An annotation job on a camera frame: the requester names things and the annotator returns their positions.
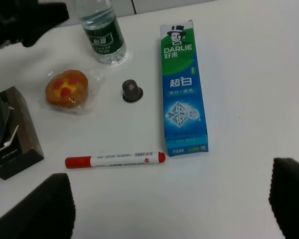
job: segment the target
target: red marker cap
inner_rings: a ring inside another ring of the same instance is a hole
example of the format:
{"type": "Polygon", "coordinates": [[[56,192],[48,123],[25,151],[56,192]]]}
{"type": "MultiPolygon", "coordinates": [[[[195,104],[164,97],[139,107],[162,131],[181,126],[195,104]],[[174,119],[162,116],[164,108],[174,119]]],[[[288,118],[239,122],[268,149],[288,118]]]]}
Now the red marker cap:
{"type": "Polygon", "coordinates": [[[158,161],[159,161],[159,163],[164,163],[165,159],[166,159],[165,154],[161,153],[161,152],[158,152],[158,161]]]}
{"type": "Polygon", "coordinates": [[[72,157],[65,159],[67,168],[91,168],[91,157],[72,157]]]}

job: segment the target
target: bottle label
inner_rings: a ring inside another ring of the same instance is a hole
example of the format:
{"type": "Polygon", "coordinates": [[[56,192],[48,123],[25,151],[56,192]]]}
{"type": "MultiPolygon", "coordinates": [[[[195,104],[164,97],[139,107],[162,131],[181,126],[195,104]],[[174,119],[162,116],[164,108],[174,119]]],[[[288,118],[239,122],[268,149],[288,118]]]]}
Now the bottle label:
{"type": "Polygon", "coordinates": [[[103,28],[84,30],[90,39],[94,51],[98,54],[105,55],[116,52],[124,43],[124,38],[116,17],[110,24],[103,28]]]}

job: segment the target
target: darlie toothpaste box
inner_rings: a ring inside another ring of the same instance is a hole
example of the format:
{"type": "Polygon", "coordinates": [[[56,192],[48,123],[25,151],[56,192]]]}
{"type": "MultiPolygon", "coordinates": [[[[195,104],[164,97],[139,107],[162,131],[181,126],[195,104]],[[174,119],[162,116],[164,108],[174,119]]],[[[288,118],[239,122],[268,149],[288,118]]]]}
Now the darlie toothpaste box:
{"type": "Polygon", "coordinates": [[[162,25],[160,39],[168,154],[208,152],[193,22],[162,25]]]}

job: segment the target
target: packaging box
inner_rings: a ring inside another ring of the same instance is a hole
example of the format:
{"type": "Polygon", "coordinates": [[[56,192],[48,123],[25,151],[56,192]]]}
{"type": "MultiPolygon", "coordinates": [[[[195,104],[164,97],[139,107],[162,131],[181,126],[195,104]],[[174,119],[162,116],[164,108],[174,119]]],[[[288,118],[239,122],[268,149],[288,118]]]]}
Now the packaging box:
{"type": "Polygon", "coordinates": [[[193,22],[162,25],[160,39],[168,154],[208,152],[193,22]]]}
{"type": "Polygon", "coordinates": [[[43,159],[30,113],[21,93],[0,93],[0,178],[7,179],[43,159]]]}

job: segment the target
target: green label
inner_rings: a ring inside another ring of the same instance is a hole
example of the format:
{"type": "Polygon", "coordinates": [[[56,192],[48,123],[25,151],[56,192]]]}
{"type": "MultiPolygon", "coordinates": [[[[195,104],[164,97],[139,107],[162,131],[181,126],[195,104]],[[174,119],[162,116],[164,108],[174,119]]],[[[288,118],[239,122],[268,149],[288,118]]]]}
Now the green label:
{"type": "Polygon", "coordinates": [[[103,28],[84,30],[90,39],[94,51],[98,54],[105,55],[116,52],[124,43],[124,38],[116,17],[110,24],[103,28]]]}
{"type": "Polygon", "coordinates": [[[186,29],[176,44],[171,36],[161,40],[161,58],[163,75],[172,75],[185,70],[194,62],[194,29],[186,29]]]}

